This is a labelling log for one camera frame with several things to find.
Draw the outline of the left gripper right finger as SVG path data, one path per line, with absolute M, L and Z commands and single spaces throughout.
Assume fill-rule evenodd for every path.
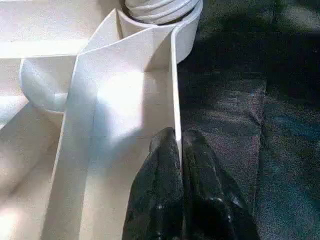
M 189 240 L 258 240 L 237 182 L 200 131 L 182 133 L 184 216 Z

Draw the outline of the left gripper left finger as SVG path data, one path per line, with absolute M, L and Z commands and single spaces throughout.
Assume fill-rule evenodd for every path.
M 122 231 L 124 240 L 179 240 L 184 190 L 175 130 L 151 139 L 149 153 L 130 189 Z

